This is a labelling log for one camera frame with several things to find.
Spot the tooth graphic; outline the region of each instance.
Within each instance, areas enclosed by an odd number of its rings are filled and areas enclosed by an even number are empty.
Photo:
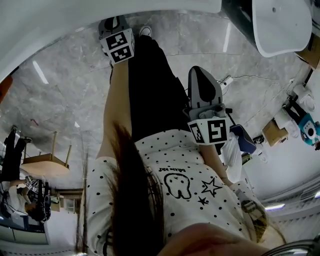
[[[168,192],[176,199],[190,199],[189,191],[190,180],[181,173],[169,173],[164,176],[164,184],[168,188]]]

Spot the white polka dot shirt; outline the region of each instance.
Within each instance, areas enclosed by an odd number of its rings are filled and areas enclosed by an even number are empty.
[[[238,236],[250,239],[237,192],[257,201],[243,181],[226,186],[213,169],[205,165],[190,132],[169,130],[135,143],[139,153],[160,180],[164,198],[165,236],[167,240],[196,223],[212,223]],[[112,242],[112,198],[107,177],[112,179],[114,158],[100,157],[87,177],[88,246],[103,255]],[[111,246],[107,246],[107,255]]]

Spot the star graphic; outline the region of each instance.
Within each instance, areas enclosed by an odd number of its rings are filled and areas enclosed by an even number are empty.
[[[202,180],[202,183],[205,186],[205,189],[201,193],[210,192],[213,197],[215,197],[215,194],[216,194],[215,190],[222,189],[221,186],[215,185],[215,178],[213,178],[210,181],[210,183],[205,182],[203,180]]]
[[[209,204],[206,202],[206,198],[201,199],[200,196],[198,196],[198,198],[200,199],[198,202],[201,203],[203,206]]]

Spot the chair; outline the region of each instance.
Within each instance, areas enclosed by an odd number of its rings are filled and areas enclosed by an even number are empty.
[[[24,159],[21,165],[21,169],[26,171],[31,176],[46,176],[56,177],[64,176],[69,173],[68,160],[72,145],[69,146],[69,150],[66,156],[65,162],[55,157],[55,144],[56,144],[57,132],[54,132],[52,153],[40,154],[37,156],[26,157],[27,146],[24,149]]]

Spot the plastic bag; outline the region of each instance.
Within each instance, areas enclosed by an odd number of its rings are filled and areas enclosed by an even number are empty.
[[[238,144],[238,136],[230,132],[229,141],[221,148],[224,164],[228,166],[226,174],[228,179],[236,183],[240,181],[242,171],[242,157]]]

